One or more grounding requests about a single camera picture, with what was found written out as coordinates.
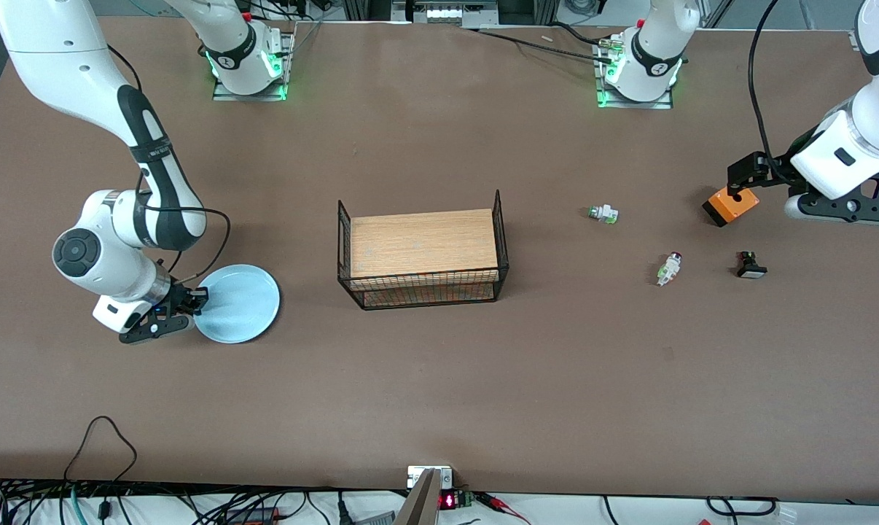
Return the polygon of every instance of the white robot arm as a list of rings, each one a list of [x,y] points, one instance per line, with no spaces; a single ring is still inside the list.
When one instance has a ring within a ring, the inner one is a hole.
[[[857,44],[873,79],[835,107],[790,163],[828,199],[837,199],[879,173],[879,1],[866,0]]]
[[[623,54],[606,83],[630,100],[659,99],[675,80],[701,17],[698,0],[651,0],[643,26],[629,27],[617,37]]]
[[[119,333],[165,300],[190,303],[141,249],[193,246],[206,229],[202,203],[149,100],[112,62],[89,2],[0,0],[0,33],[30,92],[122,139],[149,186],[93,193],[54,244],[60,274],[102,296],[93,316]]]
[[[248,96],[279,79],[281,30],[243,19],[235,0],[164,0],[184,16],[206,49],[222,85]]]
[[[728,194],[789,184],[784,210],[793,219],[879,225],[879,0],[865,0],[855,27],[873,79],[834,107],[779,157],[754,152],[728,168]],[[872,180],[869,194],[862,184]]]

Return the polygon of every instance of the wire basket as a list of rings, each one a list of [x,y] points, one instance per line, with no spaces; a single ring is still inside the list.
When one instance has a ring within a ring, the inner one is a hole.
[[[507,242],[501,215],[500,192],[492,208],[497,265],[440,272],[391,273],[383,276],[352,276],[352,218],[339,201],[339,252],[337,278],[363,310],[412,306],[461,305],[496,301],[507,276]]]

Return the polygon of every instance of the light blue plate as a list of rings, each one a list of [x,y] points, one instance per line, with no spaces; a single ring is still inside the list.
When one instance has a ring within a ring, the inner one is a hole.
[[[281,293],[270,273],[252,265],[232,265],[210,273],[203,313],[194,318],[203,335],[220,343],[243,343],[264,332],[277,316]]]

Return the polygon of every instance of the digital display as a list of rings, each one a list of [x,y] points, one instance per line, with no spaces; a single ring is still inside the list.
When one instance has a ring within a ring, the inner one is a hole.
[[[439,510],[453,510],[459,508],[458,491],[443,491],[439,495]]]

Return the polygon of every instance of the brown table surface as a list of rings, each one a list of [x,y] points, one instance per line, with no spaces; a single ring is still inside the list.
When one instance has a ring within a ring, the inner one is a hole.
[[[103,27],[196,192],[232,216],[219,265],[266,268],[284,307],[244,345],[121,346],[50,248],[87,194],[132,187],[136,167],[7,69],[0,476],[59,476],[107,414],[138,448],[129,478],[150,481],[395,488],[409,464],[450,464],[489,491],[879,499],[879,229],[794,222],[784,189],[724,229],[700,209],[759,149],[750,33],[696,34],[676,108],[636,111],[596,107],[590,63],[388,24],[323,26],[286,103],[215,103],[185,21]],[[846,34],[765,34],[773,145],[868,79]],[[495,189],[512,263],[499,302],[363,312],[336,282],[337,200],[354,216],[480,209]],[[617,224],[584,217],[601,203]],[[742,249],[765,279],[733,275]],[[672,250],[682,272],[660,289]],[[74,475],[110,478],[128,456],[100,428]]]

